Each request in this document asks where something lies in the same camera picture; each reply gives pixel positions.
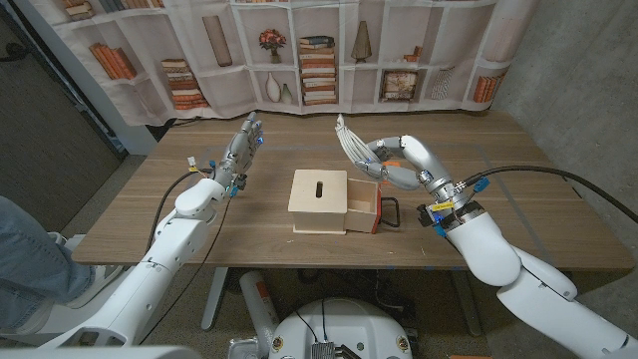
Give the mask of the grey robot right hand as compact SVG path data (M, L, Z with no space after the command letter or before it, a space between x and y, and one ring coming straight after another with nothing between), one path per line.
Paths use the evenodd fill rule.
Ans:
M368 144L376 160L358 160L355 166L376 180L387 180L403 190L415 190L423 186L437 202L455 195L453 179L437 156L419 139L403 135L378 139ZM392 156L405 158L415 170L384 166Z

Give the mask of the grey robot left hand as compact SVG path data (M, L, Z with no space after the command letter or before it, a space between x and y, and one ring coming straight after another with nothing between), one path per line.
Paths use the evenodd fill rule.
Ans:
M256 120L256 113L251 112L226 147L216 167L214 180L224 187L231 186L236 177L244 175L251 167L262 144L262 123Z

